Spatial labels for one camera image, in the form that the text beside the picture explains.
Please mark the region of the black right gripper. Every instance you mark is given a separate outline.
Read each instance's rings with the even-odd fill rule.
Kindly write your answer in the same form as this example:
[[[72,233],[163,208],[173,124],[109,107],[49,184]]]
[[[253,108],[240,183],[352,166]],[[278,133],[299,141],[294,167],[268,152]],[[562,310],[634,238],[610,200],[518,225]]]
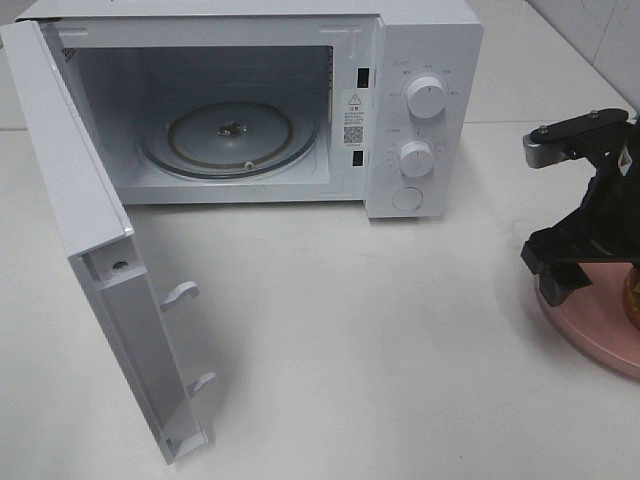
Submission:
[[[569,160],[586,159],[595,168],[576,210],[533,232],[521,251],[532,274],[542,271],[542,296],[556,307],[592,284],[579,263],[639,261],[639,125],[627,111],[607,108],[540,126],[529,136],[562,144]]]

